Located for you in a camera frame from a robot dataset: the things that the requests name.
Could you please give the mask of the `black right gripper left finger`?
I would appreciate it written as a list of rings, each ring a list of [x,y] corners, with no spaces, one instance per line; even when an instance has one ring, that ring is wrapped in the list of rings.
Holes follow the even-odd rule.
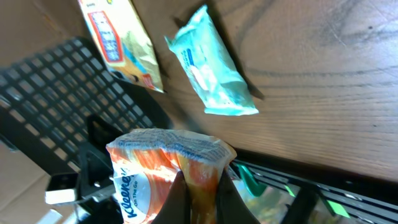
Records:
[[[182,172],[178,172],[160,212],[152,224],[190,224],[190,194]]]

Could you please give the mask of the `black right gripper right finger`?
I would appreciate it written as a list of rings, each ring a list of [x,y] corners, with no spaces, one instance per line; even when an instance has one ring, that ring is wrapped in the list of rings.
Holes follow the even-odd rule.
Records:
[[[218,184],[216,212],[217,224],[259,224],[225,170]]]

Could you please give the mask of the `orange small snack packet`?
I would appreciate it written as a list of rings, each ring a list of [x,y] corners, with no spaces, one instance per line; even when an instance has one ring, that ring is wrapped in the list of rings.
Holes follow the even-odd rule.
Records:
[[[181,172],[192,202],[193,223],[215,223],[216,190],[236,157],[224,141],[173,129],[134,129],[106,145],[116,199],[125,223],[151,223]]]

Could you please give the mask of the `teal small snack packet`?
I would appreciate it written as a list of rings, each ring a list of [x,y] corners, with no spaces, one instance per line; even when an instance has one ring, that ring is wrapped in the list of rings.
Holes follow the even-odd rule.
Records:
[[[203,5],[173,39],[165,38],[205,105],[206,114],[258,114],[248,90]]]

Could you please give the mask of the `yellow snack bag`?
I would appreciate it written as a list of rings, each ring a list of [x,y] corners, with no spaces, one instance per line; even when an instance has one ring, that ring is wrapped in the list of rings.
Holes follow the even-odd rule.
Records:
[[[106,68],[133,85],[163,92],[152,42],[130,0],[79,0]]]

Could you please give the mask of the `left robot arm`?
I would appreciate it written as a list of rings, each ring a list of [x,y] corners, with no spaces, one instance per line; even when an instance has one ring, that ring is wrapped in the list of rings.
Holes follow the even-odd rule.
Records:
[[[88,137],[78,146],[80,205],[88,212],[81,223],[122,223],[121,209],[113,198],[113,165],[107,143],[122,132],[96,114],[86,118]]]

